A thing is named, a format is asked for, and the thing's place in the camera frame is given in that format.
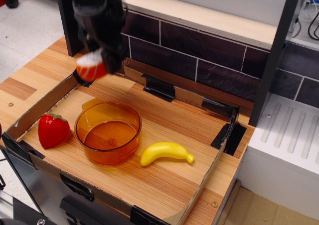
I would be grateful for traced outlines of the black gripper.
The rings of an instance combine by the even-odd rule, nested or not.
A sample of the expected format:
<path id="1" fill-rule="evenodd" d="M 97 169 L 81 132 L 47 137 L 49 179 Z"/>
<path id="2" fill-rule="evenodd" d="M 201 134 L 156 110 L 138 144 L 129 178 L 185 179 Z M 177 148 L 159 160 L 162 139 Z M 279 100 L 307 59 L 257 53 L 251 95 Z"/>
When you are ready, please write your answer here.
<path id="1" fill-rule="evenodd" d="M 102 48 L 108 74 L 122 68 L 125 48 L 121 31 L 126 22 L 122 0 L 73 0 L 78 38 L 89 51 Z"/>

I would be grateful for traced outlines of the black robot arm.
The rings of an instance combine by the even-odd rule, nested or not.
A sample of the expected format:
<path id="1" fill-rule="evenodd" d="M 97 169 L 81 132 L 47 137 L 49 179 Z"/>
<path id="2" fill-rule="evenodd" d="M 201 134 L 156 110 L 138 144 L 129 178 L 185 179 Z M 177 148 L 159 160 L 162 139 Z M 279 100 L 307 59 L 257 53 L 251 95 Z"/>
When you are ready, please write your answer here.
<path id="1" fill-rule="evenodd" d="M 120 70 L 124 59 L 122 29 L 126 12 L 122 0 L 72 0 L 78 37 L 91 52 L 101 49 L 108 73 Z"/>

